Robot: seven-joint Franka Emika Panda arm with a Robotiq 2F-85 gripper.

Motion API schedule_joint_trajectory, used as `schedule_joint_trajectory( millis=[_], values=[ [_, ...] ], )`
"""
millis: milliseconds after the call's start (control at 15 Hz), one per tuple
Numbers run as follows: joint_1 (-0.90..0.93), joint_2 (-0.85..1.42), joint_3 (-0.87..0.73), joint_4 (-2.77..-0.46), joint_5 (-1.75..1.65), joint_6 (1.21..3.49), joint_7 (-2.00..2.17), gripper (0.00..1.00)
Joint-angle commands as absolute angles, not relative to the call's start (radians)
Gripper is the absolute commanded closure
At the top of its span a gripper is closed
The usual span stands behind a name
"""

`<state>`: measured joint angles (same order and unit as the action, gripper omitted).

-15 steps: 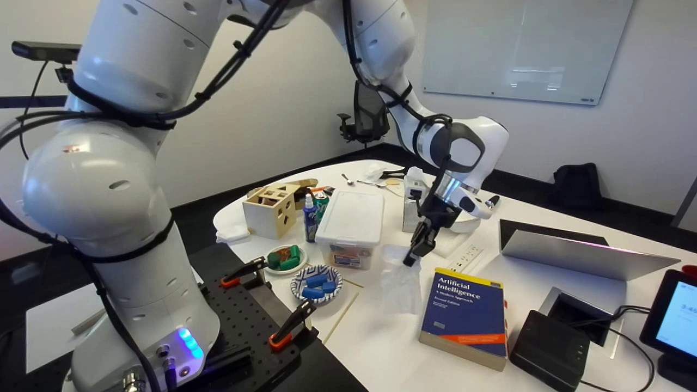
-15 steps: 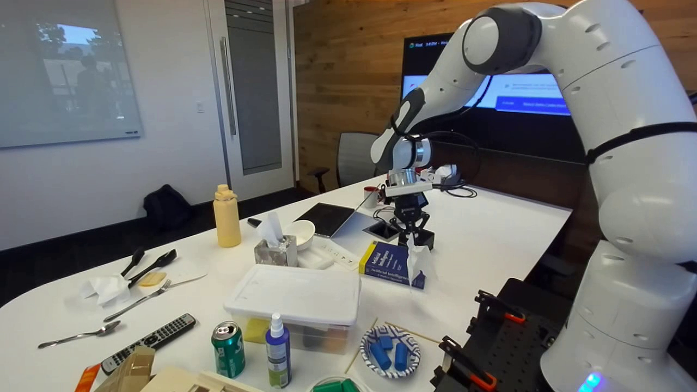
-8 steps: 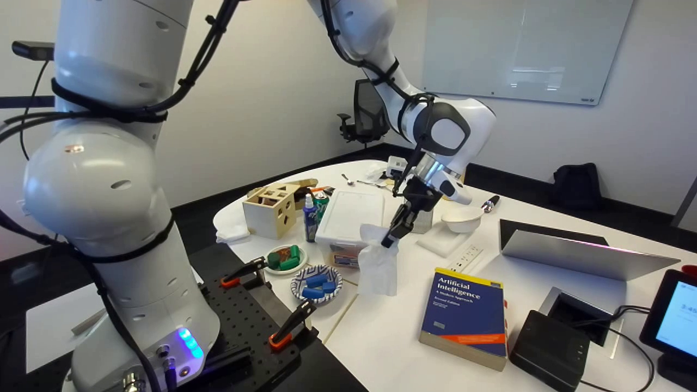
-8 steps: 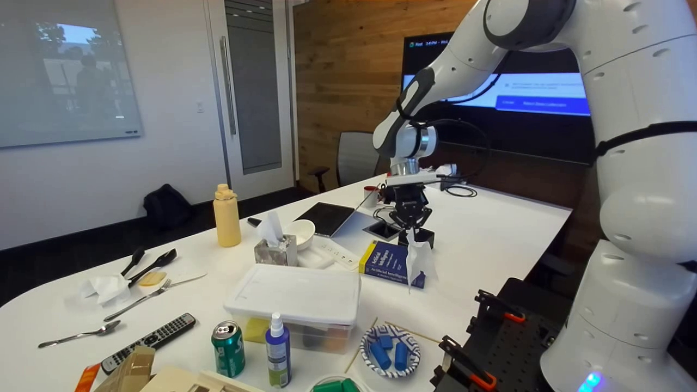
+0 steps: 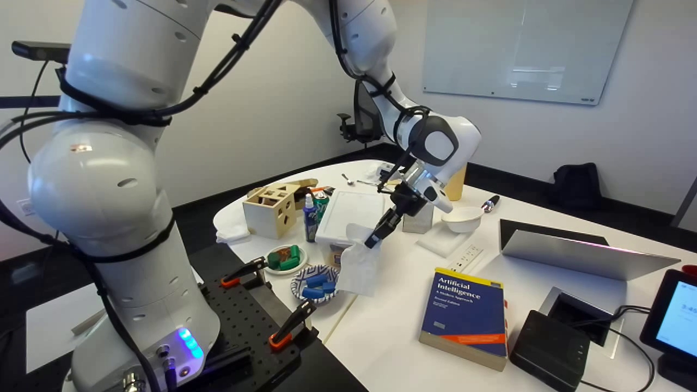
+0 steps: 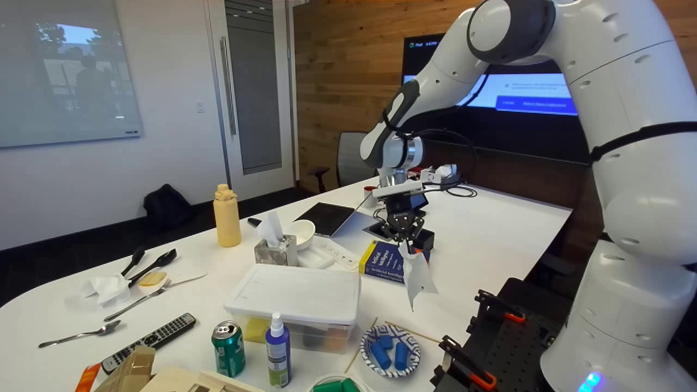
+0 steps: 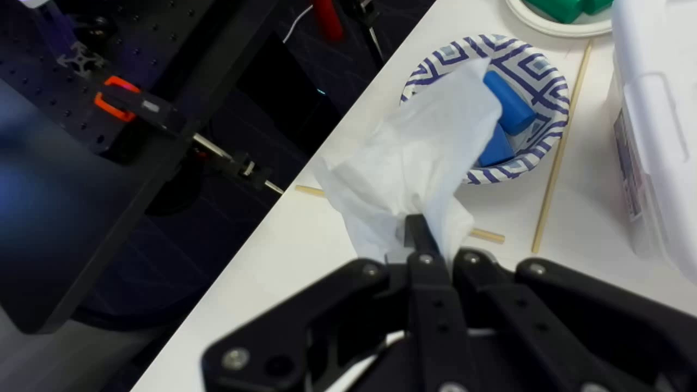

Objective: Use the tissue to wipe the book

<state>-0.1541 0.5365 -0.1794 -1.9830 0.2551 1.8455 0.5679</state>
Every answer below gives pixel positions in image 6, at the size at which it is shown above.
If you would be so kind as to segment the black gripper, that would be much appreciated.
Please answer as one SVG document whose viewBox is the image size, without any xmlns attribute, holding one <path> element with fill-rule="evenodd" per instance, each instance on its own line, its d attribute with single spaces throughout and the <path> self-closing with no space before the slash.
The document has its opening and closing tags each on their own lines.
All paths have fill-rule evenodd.
<svg viewBox="0 0 697 392">
<path fill-rule="evenodd" d="M 428 204 L 423 184 L 403 182 L 379 186 L 375 196 L 385 207 L 385 215 L 379 220 L 376 232 L 394 241 L 415 240 L 424 224 L 424 207 Z"/>
</svg>

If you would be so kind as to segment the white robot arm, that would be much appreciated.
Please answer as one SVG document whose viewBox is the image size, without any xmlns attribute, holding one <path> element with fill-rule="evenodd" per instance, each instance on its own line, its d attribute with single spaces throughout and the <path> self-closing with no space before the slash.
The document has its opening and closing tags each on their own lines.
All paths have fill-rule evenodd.
<svg viewBox="0 0 697 392">
<path fill-rule="evenodd" d="M 405 124 L 461 100 L 489 66 L 552 63 L 601 232 L 560 332 L 540 355 L 552 392 L 697 392 L 669 343 L 697 292 L 697 94 L 656 0 L 482 0 L 397 88 L 360 154 L 384 175 L 423 158 Z"/>
</svg>

